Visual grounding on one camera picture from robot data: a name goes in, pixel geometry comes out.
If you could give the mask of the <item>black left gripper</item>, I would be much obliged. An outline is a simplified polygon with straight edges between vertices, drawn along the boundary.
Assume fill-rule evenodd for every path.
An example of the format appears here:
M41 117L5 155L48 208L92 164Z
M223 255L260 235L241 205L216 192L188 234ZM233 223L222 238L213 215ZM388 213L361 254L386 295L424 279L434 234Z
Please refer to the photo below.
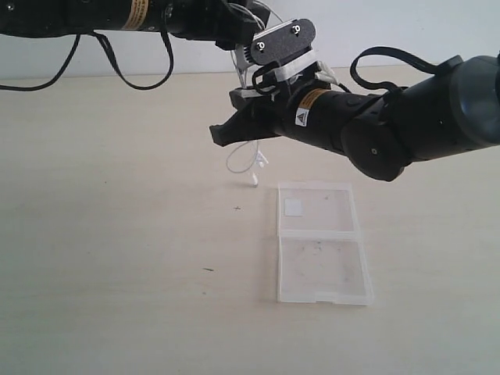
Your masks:
M268 23L270 11L254 1L170 1L167 31L176 38L233 49L251 43L259 32L255 17Z

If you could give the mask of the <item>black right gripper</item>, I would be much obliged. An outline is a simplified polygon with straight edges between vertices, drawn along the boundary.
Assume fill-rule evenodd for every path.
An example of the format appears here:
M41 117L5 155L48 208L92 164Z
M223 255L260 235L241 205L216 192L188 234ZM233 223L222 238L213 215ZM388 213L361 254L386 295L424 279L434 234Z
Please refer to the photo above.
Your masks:
M333 70L324 64L314 64L286 82L277 84L270 94L261 95L255 89L236 88L230 92L236 113L223 124L209 127L212 141L226 147L245 141L277 138L277 127L292 121L291 103L307 88L330 89L336 83Z

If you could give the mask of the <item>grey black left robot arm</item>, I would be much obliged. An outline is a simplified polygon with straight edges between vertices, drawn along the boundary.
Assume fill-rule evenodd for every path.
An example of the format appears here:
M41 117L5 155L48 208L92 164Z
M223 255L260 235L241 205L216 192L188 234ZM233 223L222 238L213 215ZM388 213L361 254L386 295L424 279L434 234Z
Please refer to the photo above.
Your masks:
M59 38L95 30L161 32L189 41L211 41L223 50L245 45L259 32L250 15L269 12L250 1L54 0L2 1L1 34Z

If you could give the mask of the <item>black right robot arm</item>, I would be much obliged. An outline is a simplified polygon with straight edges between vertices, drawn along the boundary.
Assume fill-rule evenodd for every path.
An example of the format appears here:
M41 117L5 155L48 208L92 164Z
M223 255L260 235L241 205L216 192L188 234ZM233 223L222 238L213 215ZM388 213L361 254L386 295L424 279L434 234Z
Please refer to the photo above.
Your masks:
M230 96L234 115L210 128L216 145L290 138L342 155L374 180L499 143L499 60L491 56L450 59L382 95L336 91L306 73L275 95Z

